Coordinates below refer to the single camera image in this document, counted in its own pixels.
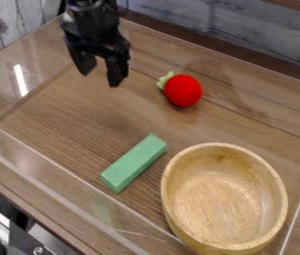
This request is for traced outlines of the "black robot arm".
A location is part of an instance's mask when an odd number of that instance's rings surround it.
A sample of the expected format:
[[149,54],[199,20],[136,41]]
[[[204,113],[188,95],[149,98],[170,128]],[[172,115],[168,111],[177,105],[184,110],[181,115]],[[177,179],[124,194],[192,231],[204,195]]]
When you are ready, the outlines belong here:
[[117,0],[66,0],[61,28],[81,74],[88,76],[101,57],[106,63],[109,86],[117,87],[129,75],[132,47],[120,32]]

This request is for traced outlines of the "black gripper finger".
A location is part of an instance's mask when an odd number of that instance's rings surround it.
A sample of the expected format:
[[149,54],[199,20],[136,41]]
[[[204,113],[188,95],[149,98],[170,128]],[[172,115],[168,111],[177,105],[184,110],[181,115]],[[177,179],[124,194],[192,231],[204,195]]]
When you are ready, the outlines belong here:
[[129,54],[110,55],[105,58],[110,87],[117,87],[129,75],[129,59]]
[[70,42],[69,40],[65,42],[75,67],[80,73],[88,76],[97,66],[94,45],[89,42]]

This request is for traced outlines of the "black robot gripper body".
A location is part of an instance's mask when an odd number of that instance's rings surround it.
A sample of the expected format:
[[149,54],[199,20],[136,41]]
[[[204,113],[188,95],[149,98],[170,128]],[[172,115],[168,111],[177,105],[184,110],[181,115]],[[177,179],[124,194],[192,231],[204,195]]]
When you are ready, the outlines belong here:
[[130,54],[132,44],[120,31],[117,6],[67,6],[61,28],[65,40],[94,45],[96,58]]

